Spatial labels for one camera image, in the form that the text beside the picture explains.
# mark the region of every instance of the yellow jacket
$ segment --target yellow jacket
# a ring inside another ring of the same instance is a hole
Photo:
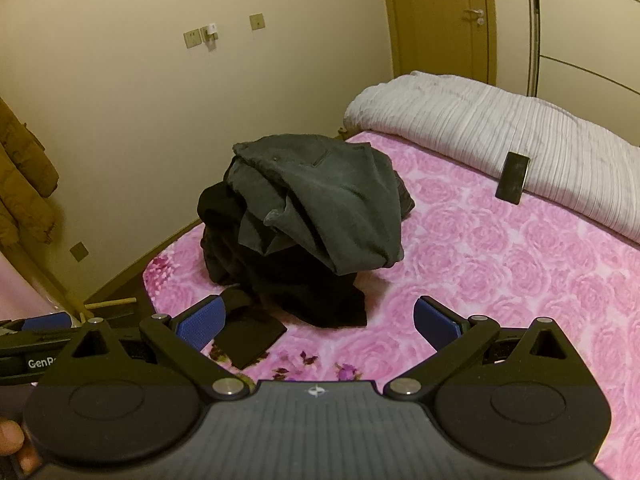
[[[0,144],[0,244],[18,241],[18,225],[48,244],[56,218],[44,198],[58,186],[58,172],[2,99]]]

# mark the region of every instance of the rose pattern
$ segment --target rose pattern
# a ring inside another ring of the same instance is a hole
[[[533,195],[524,194],[519,206],[501,202],[494,179],[405,140],[370,132],[353,140],[389,154],[416,202],[402,224],[404,260],[359,274],[366,328],[321,330],[277,311],[287,333],[242,373],[253,381],[375,380],[381,389],[434,353],[413,325],[421,295],[461,316],[487,314],[504,326],[550,316],[609,399],[612,429],[596,464],[614,480],[640,479],[638,248]],[[439,187],[426,189],[435,180]],[[147,266],[145,286],[156,310],[174,316],[223,290],[207,278],[202,229]],[[228,362],[222,366],[239,372]]]

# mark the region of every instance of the door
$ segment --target door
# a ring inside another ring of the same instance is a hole
[[[397,75],[412,70],[495,84],[493,0],[387,0]]]

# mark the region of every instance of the metal screw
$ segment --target metal screw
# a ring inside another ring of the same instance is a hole
[[[420,384],[420,381],[416,381],[409,377],[402,377],[391,381],[389,387],[396,394],[413,395],[420,391],[422,385]]]
[[[224,396],[239,394],[244,388],[244,383],[240,379],[233,377],[218,379],[212,385],[213,391]]]

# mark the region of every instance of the finger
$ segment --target finger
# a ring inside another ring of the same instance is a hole
[[[33,473],[40,465],[40,457],[38,457],[33,444],[30,442],[26,443],[22,449],[18,451],[16,457],[25,475]]]
[[[12,420],[0,419],[0,456],[17,452],[24,443],[24,433]]]

